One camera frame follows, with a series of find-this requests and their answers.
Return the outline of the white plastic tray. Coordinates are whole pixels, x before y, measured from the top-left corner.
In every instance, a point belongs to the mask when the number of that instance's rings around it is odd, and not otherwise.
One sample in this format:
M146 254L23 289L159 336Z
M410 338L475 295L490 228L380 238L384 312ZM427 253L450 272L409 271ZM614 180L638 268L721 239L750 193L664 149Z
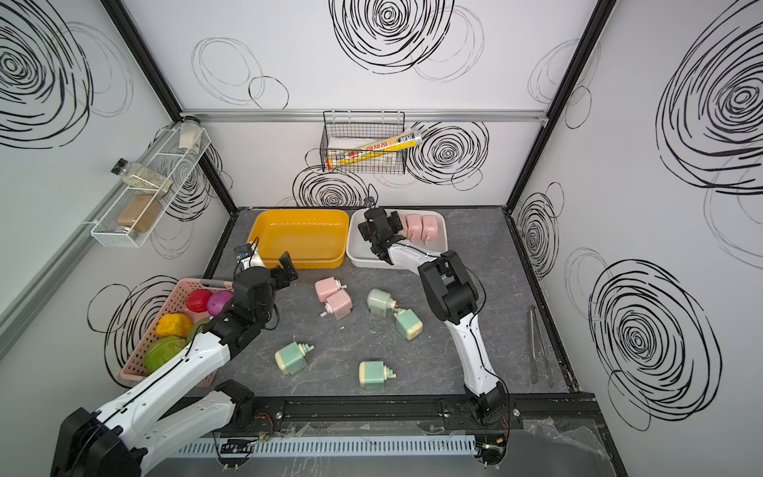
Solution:
M365 212L362 209L355 212L350 217L350 228L347 238L346 254L351 263L356 268L378 268L379 270L396 270L396 266L390 266L383 260L379 260L371 251L371 244L366 242L358 229L359 224L365 222ZM411 244L422 250L429 250L433 254L442 254L449 249L448 232L445 218L434 211L427 210L407 210L407 209L387 209L387 212L398 212L403 226L407 225L407 216L419 215L421 218L433 217L436 221L437 233L434 238L425 238L424 240L413 240Z

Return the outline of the yellow plastic tray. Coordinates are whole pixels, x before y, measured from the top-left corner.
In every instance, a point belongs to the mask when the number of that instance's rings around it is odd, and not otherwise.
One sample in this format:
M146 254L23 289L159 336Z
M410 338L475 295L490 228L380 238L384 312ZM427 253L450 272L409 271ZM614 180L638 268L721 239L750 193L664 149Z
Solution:
M256 218L248 241L268 268L288 252L298 270L333 270L344 262L350 217L341 210L276 209Z

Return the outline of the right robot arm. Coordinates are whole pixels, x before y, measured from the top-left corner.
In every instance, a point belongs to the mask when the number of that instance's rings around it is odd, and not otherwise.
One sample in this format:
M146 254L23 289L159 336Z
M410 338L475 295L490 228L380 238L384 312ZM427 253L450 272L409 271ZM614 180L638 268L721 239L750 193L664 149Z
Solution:
M510 392L490 362L480 331L479 313L487 302L482 283L454 250L431 252L404 238L397 211L375 207L363 217L358 231L370 251L382 262L416 274L430 311L447 327L475 421L486 425L498 415L510 415Z

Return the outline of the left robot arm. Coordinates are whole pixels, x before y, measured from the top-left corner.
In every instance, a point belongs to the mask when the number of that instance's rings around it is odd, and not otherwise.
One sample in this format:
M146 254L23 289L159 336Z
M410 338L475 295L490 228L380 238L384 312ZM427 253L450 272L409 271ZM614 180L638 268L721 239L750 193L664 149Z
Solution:
M275 313L275 294L298 278L289 254L267 268L249 248L223 311L168 363L96 411L77 409L60 427L54 476L143 476L195 439L254 417L246 387L228 381L172 413L210 373L242 353Z

